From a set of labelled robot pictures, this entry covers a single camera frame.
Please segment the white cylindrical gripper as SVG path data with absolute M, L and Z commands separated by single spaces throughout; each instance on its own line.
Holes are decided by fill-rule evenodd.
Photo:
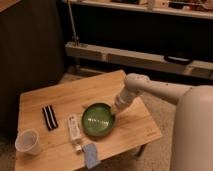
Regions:
M 113 104 L 113 114 L 118 114 L 128 108 L 137 97 L 135 92 L 128 90 L 126 87 L 116 96 Z

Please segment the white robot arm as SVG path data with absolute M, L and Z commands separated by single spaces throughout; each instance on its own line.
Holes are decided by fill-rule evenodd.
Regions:
M 113 113 L 125 111 L 143 92 L 174 106 L 170 171 L 213 171 L 213 85 L 154 81 L 130 73 L 115 96 Z

